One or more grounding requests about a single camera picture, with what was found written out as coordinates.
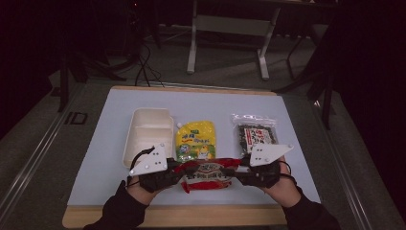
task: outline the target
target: white plastic container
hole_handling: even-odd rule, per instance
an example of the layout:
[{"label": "white plastic container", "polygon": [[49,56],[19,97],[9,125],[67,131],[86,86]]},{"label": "white plastic container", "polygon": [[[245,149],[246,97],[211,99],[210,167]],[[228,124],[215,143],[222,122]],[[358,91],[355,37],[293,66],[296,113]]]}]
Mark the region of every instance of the white plastic container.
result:
[{"label": "white plastic container", "polygon": [[172,157],[173,119],[165,108],[138,108],[134,111],[125,143],[123,163],[129,168],[134,157],[142,150],[165,144],[165,153]]}]

